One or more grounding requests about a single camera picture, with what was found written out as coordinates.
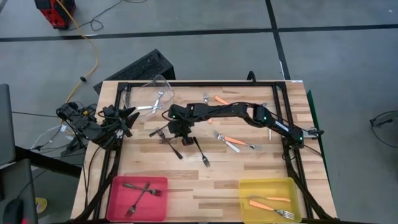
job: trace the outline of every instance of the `gray floor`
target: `gray floor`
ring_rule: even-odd
[[[75,17],[85,22],[116,2],[76,0]],[[397,1],[277,0],[272,5],[279,27],[398,24]],[[271,26],[265,2],[260,0],[123,2],[102,15],[100,21],[103,30],[93,32],[87,26],[85,34]],[[0,13],[0,38],[75,34],[53,30],[33,1],[8,0]],[[315,97],[320,124],[326,132],[325,156],[338,216],[349,221],[394,223],[398,151],[376,140],[369,119],[397,109],[398,30],[280,36],[291,78],[304,80]],[[99,48],[99,67],[72,99],[85,105],[98,98],[91,88],[94,84],[153,49],[159,49],[171,61],[179,80],[243,79],[250,70],[259,79],[282,78],[271,33],[96,39],[94,43]],[[0,82],[10,84],[14,111],[54,114],[78,77],[93,64],[91,46],[84,40],[0,43]],[[15,114],[14,125],[17,144],[31,147],[38,135],[58,125],[58,120]],[[398,144],[396,136],[389,134],[396,133],[396,125],[376,131],[391,144]],[[66,141],[61,134],[53,145]],[[66,159],[81,164],[80,156]],[[69,217],[76,185],[76,179],[51,172],[35,181],[37,196],[50,202],[41,223]]]

